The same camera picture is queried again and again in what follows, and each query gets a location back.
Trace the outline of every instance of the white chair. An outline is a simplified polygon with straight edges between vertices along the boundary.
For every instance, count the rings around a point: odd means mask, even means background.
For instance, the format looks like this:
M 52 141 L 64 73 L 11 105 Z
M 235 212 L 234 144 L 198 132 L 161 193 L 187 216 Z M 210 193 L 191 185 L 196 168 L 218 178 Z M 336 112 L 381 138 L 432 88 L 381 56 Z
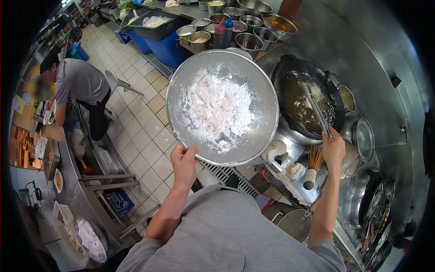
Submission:
M 121 79 L 119 79 L 119 78 L 116 76 L 116 74 L 115 74 L 112 70 L 110 70 L 110 69 L 106 69 L 105 72 L 106 72 L 107 82 L 109 83 L 110 90 L 112 91 L 111 94 L 110 94 L 110 96 L 112 96 L 113 92 L 114 92 L 114 91 L 116 90 L 116 88 L 118 88 L 118 87 L 123 87 L 123 88 L 124 88 L 124 91 L 132 91 L 132 92 L 134 92 L 134 93 L 136 93 L 136 94 L 138 94 L 138 95 L 144 96 L 143 93 L 141 93 L 141 92 L 139 92 L 139 91 L 133 89 L 133 88 L 130 86 L 130 84 L 128 84 L 128 83 L 125 82 L 125 81 L 122 81 Z M 112 119 L 113 121 L 115 121 L 115 122 L 117 122 L 117 123 L 120 124 L 120 122 L 118 121 L 118 119 L 116 119 L 113 115 L 111 115 L 107 109 L 104 111 L 104 114 L 105 114 L 107 117 L 109 117 L 110 119 Z

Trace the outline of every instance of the tiled floor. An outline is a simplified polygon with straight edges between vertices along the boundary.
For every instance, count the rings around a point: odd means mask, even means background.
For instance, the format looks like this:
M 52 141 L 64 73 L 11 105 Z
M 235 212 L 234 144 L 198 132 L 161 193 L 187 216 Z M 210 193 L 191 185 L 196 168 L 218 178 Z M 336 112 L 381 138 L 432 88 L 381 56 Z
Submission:
M 125 189 L 135 203 L 134 210 L 128 214 L 134 221 L 155 205 L 162 204 L 174 184 L 169 154 L 176 139 L 168 125 L 165 106 L 169 81 L 130 45 L 121 44 L 104 25 L 86 27 L 81 45 L 89 55 L 89 63 L 103 73 L 111 69 L 144 94 L 139 96 L 118 88 L 106 105 L 121 122 L 121 125 L 113 123 L 108 130 L 118 158 L 140 181 L 139 185 Z M 198 163 L 197 174 L 202 170 Z M 146 232 L 144 227 L 136 230 L 142 236 Z

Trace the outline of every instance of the strainer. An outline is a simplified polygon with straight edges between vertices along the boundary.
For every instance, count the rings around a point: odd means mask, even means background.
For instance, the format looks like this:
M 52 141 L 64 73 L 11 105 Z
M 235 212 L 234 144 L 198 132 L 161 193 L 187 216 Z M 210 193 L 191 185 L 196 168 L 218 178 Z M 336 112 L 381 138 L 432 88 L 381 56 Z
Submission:
M 375 151 L 375 136 L 370 123 L 364 117 L 353 125 L 352 141 L 358 146 L 361 159 L 369 162 Z

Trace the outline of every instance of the hand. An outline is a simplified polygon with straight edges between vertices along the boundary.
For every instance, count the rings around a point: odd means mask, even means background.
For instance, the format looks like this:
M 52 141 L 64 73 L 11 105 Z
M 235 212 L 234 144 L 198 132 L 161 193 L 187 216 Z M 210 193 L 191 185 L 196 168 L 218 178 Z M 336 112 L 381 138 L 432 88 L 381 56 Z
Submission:
M 195 158 L 198 153 L 196 146 L 190 146 L 187 151 L 177 143 L 171 152 L 171 162 L 174 168 L 175 180 L 174 187 L 190 190 L 196 180 L 195 164 L 199 162 Z
M 329 131 L 332 134 L 332 141 L 329 141 L 326 132 L 322 132 L 323 158 L 328 170 L 339 171 L 337 174 L 341 175 L 341 163 L 346 155 L 345 141 L 333 127 L 329 127 Z

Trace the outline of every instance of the black pants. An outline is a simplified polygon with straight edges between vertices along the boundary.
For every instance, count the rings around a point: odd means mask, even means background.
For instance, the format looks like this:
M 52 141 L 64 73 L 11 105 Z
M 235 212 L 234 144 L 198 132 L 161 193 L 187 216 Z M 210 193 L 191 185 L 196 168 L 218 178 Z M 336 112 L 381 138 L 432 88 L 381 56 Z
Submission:
M 84 101 L 77 100 L 80 105 L 89 111 L 90 136 L 94 141 L 101 140 L 109 128 L 110 119 L 104 115 L 104 109 L 109 97 L 110 89 L 103 100 L 101 102 L 97 101 L 96 105 L 89 105 Z

